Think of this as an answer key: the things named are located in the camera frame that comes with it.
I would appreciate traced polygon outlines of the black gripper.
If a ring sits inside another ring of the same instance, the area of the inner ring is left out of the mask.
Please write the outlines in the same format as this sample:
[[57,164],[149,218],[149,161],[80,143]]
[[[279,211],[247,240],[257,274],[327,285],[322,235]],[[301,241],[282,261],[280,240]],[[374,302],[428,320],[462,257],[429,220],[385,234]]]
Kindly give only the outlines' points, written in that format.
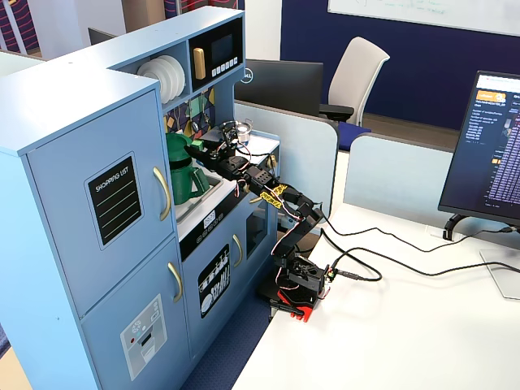
[[228,155],[221,149],[227,147],[226,141],[220,137],[202,137],[203,146],[208,150],[187,145],[184,147],[186,153],[200,162],[205,168],[216,172],[226,180],[239,180],[243,178],[243,170],[248,166],[249,160],[236,155]]

